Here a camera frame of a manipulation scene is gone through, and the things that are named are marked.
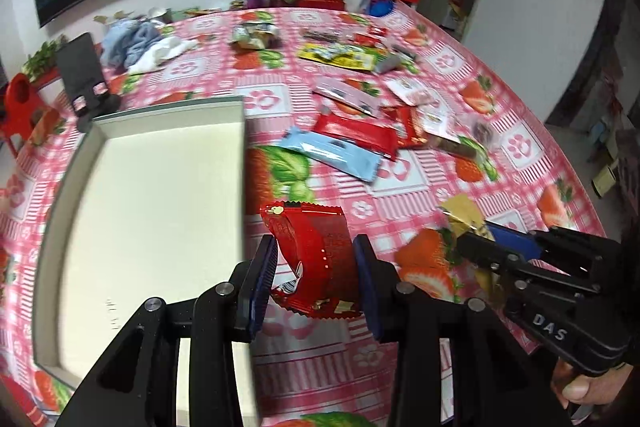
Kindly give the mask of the right hand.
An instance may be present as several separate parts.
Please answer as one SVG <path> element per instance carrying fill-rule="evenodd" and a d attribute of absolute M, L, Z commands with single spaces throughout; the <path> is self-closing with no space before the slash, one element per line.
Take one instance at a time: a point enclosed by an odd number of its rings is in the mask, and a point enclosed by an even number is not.
<path fill-rule="evenodd" d="M 638 426 L 639 369 L 622 364 L 599 377 L 578 374 L 573 366 L 558 360 L 551 389 L 567 409 L 589 405 L 592 411 L 578 426 Z"/>

